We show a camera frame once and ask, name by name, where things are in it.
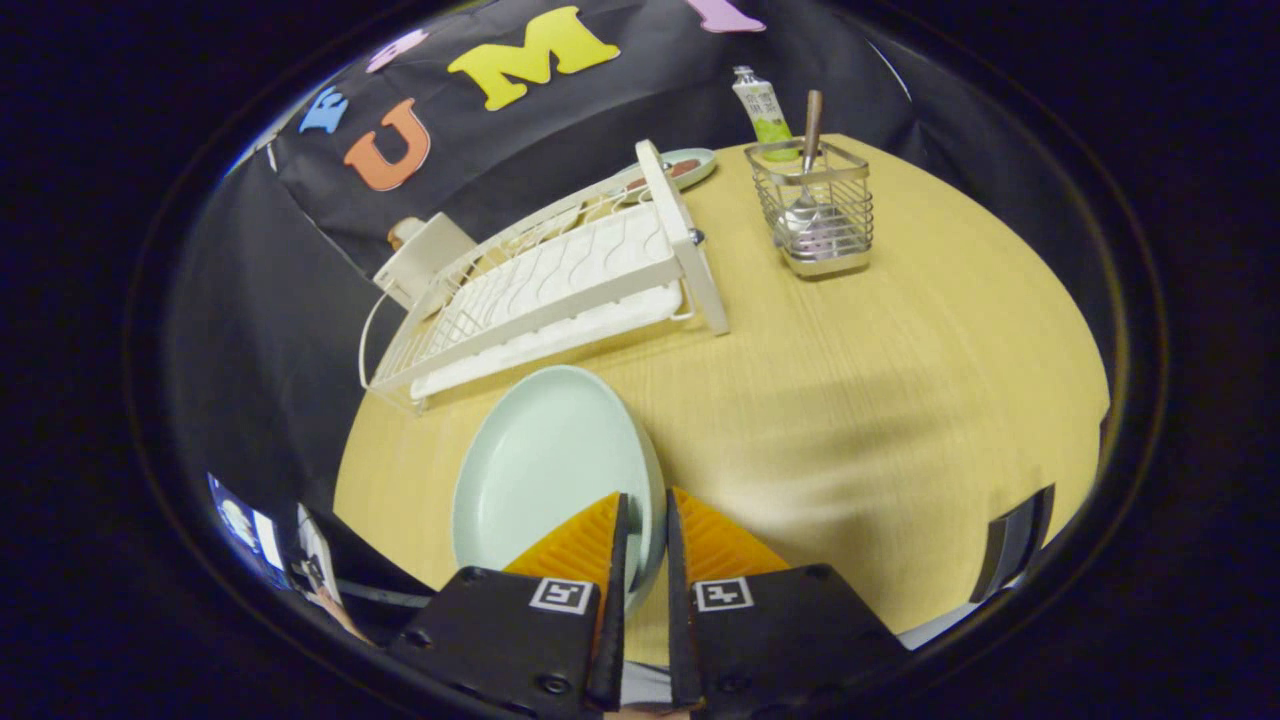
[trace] wooden table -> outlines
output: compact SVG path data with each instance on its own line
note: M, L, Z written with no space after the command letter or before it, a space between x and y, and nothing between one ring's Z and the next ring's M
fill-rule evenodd
M965 602L987 524L1055 486L1050 537L1093 484L1108 407L1098 350L1034 251L923 170L870 163L860 273L801 281L773 250L741 147L685 191L731 332L663 323L440 393L420 418L366 396L335 511L433 587L456 571L449 511L480 421L552 364L599 374L645 424L668 484L792 564L831 562L895 633ZM626 656L667 661L666 566Z

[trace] blue letter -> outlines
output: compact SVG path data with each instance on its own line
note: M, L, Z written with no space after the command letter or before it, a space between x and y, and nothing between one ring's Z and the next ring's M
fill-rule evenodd
M316 97L316 101L311 104L311 109L302 118L302 124L298 126L298 132L306 132L311 128L324 128L329 135L338 127L338 120L342 119L342 114L347 111L347 99L337 92L338 86L333 86L325 90Z

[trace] dish rack tray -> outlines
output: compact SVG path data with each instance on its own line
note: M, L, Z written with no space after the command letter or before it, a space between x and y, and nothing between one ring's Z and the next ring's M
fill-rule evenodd
M689 208L652 142L636 143L636 156L639 169L543 208L435 273L367 380L366 322L364 387L421 411L443 389L699 310L714 334L727 333ZM649 191L634 205L609 192L641 177Z

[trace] metal utensil caddy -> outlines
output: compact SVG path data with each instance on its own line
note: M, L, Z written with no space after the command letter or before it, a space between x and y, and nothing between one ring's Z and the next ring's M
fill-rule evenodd
M773 163L765 152L801 150L804 140L753 145L746 149L751 178L760 197L764 223L773 233L773 245L797 275L824 275L865 265L872 247L872 193L867 160L828 142L819 142L813 169L804 173L801 159ZM820 240L806 241L805 228L788 225L783 213L808 186L822 223Z

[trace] light blue plate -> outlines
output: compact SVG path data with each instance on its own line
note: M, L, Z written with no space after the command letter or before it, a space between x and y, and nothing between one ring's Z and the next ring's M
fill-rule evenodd
M667 495L653 443L600 378L570 365L511 388L480 425L453 492L458 568L500 570L586 506L625 492L627 612L653 587Z

